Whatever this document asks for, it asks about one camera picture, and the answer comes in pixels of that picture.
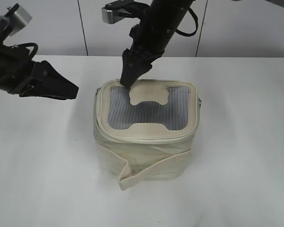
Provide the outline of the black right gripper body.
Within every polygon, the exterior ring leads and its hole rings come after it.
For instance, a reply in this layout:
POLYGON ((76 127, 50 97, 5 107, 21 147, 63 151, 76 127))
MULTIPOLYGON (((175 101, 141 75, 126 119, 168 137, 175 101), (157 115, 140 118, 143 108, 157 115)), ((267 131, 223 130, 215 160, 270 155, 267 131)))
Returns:
POLYGON ((172 36, 175 33, 175 23, 170 21, 140 21, 132 27, 130 37, 133 39, 132 53, 150 54, 152 62, 160 58, 172 36))

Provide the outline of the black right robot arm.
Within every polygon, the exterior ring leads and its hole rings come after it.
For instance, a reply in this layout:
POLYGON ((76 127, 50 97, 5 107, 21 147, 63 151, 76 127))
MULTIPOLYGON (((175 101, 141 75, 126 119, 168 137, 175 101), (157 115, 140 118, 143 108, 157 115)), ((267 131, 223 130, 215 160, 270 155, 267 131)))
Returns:
POLYGON ((149 6, 133 2, 124 7, 140 22, 130 31, 131 48, 122 55, 121 85, 131 87, 152 69, 152 63, 164 54, 192 3, 191 0, 154 0, 149 6))

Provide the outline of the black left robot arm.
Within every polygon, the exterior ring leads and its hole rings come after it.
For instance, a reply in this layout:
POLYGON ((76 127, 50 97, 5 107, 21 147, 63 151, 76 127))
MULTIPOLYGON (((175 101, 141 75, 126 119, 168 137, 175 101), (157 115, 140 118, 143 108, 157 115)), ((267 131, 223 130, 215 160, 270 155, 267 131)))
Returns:
POLYGON ((79 88, 47 61, 34 61, 36 43, 5 46, 12 27, 0 21, 0 90, 20 97, 76 99, 79 88))

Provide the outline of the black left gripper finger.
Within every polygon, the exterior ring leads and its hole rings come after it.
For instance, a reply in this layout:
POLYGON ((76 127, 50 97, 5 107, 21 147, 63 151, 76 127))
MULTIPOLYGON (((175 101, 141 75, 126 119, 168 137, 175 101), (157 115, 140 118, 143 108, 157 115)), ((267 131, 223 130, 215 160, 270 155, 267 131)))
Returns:
POLYGON ((33 81, 18 94, 20 97, 44 97, 57 100, 76 99, 76 85, 71 82, 33 81))
MULTIPOLYGON (((58 73, 52 65, 47 61, 35 62, 32 71, 33 81, 40 82, 70 82, 58 73)), ((76 86, 76 94, 78 94, 79 87, 76 86)))

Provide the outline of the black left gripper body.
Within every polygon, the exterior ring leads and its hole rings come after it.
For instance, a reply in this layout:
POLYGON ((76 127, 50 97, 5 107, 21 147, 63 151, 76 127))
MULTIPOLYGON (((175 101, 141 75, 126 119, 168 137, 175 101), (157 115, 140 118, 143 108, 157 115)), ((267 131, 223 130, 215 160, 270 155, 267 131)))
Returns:
POLYGON ((0 90, 12 95, 33 82, 32 58, 38 51, 37 44, 0 45, 0 90))

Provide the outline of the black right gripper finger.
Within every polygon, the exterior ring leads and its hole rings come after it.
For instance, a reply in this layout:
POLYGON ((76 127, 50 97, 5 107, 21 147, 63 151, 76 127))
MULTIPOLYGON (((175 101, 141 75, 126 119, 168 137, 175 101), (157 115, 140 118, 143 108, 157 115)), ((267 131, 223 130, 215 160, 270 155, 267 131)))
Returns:
POLYGON ((120 83, 123 86, 132 86, 140 77, 141 59, 129 49, 122 54, 123 69, 120 83))
POLYGON ((134 83, 141 75, 152 68, 153 56, 150 54, 130 53, 130 76, 131 83, 134 83))

